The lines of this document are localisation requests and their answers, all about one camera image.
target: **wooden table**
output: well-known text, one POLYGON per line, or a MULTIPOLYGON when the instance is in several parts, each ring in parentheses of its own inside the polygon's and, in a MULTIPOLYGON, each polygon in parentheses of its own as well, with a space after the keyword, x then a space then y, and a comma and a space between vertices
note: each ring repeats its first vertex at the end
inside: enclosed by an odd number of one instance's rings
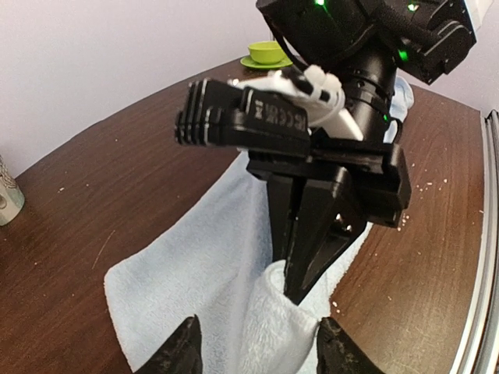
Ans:
MULTIPOLYGON (((251 73, 230 62, 202 76, 251 73)), ((130 372, 104 274, 172 226, 236 155, 175 145, 186 88, 175 84, 98 122, 18 178, 27 205, 0 228, 0 372, 130 372)), ((436 94, 415 95, 402 137, 414 186, 405 226, 374 228, 331 300, 383 370, 444 373, 480 245, 480 117, 436 94)))

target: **folded towel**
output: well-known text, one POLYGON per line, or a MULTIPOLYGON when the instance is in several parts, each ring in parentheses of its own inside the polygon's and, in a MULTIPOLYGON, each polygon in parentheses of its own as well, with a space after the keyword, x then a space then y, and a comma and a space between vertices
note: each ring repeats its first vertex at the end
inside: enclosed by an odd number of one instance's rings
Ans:
MULTIPOLYGON (((410 86, 397 78, 391 116, 403 120, 412 103, 410 86)), ((387 142, 397 131, 392 125, 387 142)), ((284 261, 271 264, 265 183, 247 163, 242 152, 172 228, 106 274, 109 313, 133 371, 194 314, 206 374, 316 371, 318 322, 330 314, 329 296, 370 225, 293 305, 282 294, 284 261)))

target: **plate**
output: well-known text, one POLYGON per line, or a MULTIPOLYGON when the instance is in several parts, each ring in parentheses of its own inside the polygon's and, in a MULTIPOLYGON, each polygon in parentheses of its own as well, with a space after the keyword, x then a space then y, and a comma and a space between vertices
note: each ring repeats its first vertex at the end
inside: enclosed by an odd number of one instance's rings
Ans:
POLYGON ((284 57, 277 64, 263 65, 253 61, 250 56, 246 56, 241 58, 241 64, 250 69, 272 70, 272 69, 285 68, 286 66, 293 65, 293 62, 289 59, 289 57, 284 57))

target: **bowl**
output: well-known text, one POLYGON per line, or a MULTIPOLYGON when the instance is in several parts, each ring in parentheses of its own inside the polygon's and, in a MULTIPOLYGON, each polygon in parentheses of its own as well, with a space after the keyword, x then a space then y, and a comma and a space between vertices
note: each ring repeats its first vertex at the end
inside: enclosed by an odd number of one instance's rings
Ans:
POLYGON ((259 41, 248 46, 249 56, 262 65, 272 65, 280 62, 286 53, 277 41, 259 41))

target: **wall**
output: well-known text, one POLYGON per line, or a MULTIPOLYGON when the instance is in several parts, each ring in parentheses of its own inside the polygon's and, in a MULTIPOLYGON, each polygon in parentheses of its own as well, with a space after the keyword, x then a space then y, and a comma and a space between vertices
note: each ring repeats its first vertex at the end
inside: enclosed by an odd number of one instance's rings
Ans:
POLYGON ((490 1, 480 0, 478 17, 482 21, 476 31, 477 44, 467 59, 450 75, 427 85, 404 75, 410 83, 422 86, 446 97, 476 108, 484 115, 499 110, 499 1, 489 8, 490 1))
POLYGON ((269 38, 253 0, 4 0, 0 153, 14 175, 89 125, 269 38))

